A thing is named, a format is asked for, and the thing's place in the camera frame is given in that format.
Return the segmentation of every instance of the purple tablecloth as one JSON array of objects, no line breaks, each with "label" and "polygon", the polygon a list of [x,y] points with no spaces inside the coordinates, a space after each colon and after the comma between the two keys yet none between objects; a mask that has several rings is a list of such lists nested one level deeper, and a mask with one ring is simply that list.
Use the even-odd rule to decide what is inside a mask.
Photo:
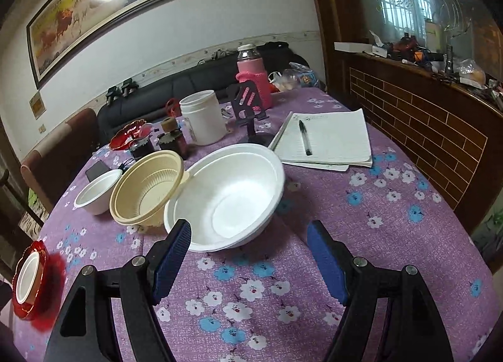
[{"label": "purple tablecloth", "polygon": [[[269,118],[256,124],[260,130],[275,133],[290,111],[346,111],[318,89],[274,94],[274,105]],[[228,127],[231,133],[198,148],[185,167],[246,132],[233,119]],[[329,295],[306,246],[313,219],[374,266],[415,264],[437,303],[454,360],[473,357],[500,312],[491,273],[453,211],[406,155],[381,132],[368,130],[371,169],[340,173],[285,165],[285,194],[257,239],[240,249],[187,253],[170,295],[155,308],[179,362],[322,360],[344,308]],[[129,157],[108,147],[96,152],[42,229],[49,251],[59,252],[67,264],[64,296],[85,264],[120,267],[165,238],[163,228],[124,227],[110,213],[94,217],[74,209],[75,196],[87,184],[85,171],[97,159],[117,167]],[[123,358],[135,360],[120,301],[113,307]],[[384,309],[380,302],[365,360],[375,355]],[[49,332],[17,320],[14,333],[29,362],[43,359]]]}]

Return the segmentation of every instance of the white wall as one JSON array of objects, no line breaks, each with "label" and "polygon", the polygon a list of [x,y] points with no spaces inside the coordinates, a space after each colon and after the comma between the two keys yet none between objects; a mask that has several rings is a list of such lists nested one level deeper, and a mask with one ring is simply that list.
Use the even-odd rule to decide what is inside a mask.
[{"label": "white wall", "polygon": [[[35,120],[26,25],[46,0],[16,0],[0,30],[0,117],[18,157],[108,87],[163,61],[243,37],[318,30],[313,0],[171,0],[136,15],[85,47],[42,88]],[[319,63],[316,54],[302,54]]]}]

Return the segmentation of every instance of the screw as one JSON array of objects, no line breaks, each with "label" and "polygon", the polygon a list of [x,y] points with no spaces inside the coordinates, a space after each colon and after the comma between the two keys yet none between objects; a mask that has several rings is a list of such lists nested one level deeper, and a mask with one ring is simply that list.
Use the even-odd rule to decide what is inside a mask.
[{"label": "screw", "polygon": [[417,268],[415,268],[414,266],[407,266],[406,273],[410,274],[411,276],[415,276],[417,274]]},{"label": "screw", "polygon": [[89,274],[92,274],[92,272],[94,271],[94,267],[93,266],[85,266],[82,268],[82,274],[84,276],[88,276]]},{"label": "screw", "polygon": [[131,263],[135,267],[141,266],[142,264],[145,263],[145,257],[143,257],[143,256],[136,256],[135,258],[133,258],[131,260]]},{"label": "screw", "polygon": [[356,267],[365,267],[368,261],[363,257],[355,257],[353,258],[353,263]]}]

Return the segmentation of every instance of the notebook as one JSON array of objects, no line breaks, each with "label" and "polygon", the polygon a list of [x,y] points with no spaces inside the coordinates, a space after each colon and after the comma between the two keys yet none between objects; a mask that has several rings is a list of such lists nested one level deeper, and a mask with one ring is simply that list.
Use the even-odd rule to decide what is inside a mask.
[{"label": "notebook", "polygon": [[[307,156],[299,120],[306,127],[312,155]],[[348,165],[372,166],[372,155],[363,111],[320,114],[290,113],[272,149],[285,164],[327,170],[347,170]]]}]

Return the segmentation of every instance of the blue gripper pad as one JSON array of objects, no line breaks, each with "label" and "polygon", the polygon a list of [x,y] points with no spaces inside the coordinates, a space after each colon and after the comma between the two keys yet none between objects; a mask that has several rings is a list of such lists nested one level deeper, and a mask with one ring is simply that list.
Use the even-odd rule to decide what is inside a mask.
[{"label": "blue gripper pad", "polygon": [[307,227],[307,245],[313,254],[318,269],[325,281],[332,297],[346,306],[348,290],[346,288],[345,273],[335,258],[330,247],[333,239],[319,220],[314,220]]},{"label": "blue gripper pad", "polygon": [[155,259],[156,263],[154,265],[156,268],[153,272],[152,286],[153,305],[159,304],[161,299],[168,296],[190,246],[192,237],[190,224],[186,220],[183,220],[184,223],[179,225],[180,221],[177,221],[177,224],[175,224],[169,233],[170,235],[174,233],[175,236],[165,254],[160,254],[164,254],[164,257]]}]

